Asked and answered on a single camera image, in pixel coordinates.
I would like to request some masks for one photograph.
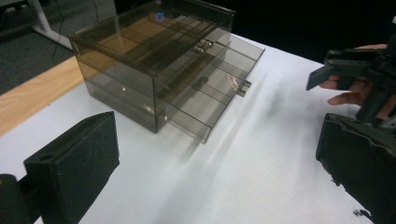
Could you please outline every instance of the dark background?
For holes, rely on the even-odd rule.
[[[205,0],[236,11],[233,33],[323,63],[327,50],[386,44],[396,0]],[[144,0],[115,0],[118,12]]]

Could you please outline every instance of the human hand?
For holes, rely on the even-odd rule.
[[[368,45],[358,49],[385,49],[387,45]],[[329,79],[319,86],[323,89],[337,90],[339,76],[329,76]],[[329,105],[362,105],[373,88],[373,83],[365,78],[356,78],[349,88],[350,92],[344,92],[328,100]],[[377,117],[382,120],[389,119],[389,113],[396,106],[396,95],[392,95],[383,108],[379,111]]]

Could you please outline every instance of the open drawer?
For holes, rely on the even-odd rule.
[[[205,142],[263,49],[231,35],[234,12],[196,0],[148,3],[70,36],[89,93],[153,132]]]

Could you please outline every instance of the finger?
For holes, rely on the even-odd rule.
[[[337,81],[324,81],[321,84],[319,84],[319,86],[323,89],[329,89],[329,90],[337,90]]]
[[[377,45],[366,45],[358,47],[357,49],[385,49],[388,45],[386,44],[377,44]]]
[[[367,81],[367,78],[365,77],[356,77],[355,79],[360,81]]]
[[[361,105],[364,99],[362,94],[357,92],[344,92],[340,95],[334,96],[327,102],[329,105]]]
[[[338,80],[340,80],[340,76],[331,75],[331,76],[329,76],[329,80],[330,80],[330,81],[338,81]]]
[[[364,80],[355,80],[349,90],[354,92],[368,92],[373,86]]]

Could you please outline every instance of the wooden floor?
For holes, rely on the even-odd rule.
[[[0,136],[29,119],[83,81],[72,57],[0,95]]]

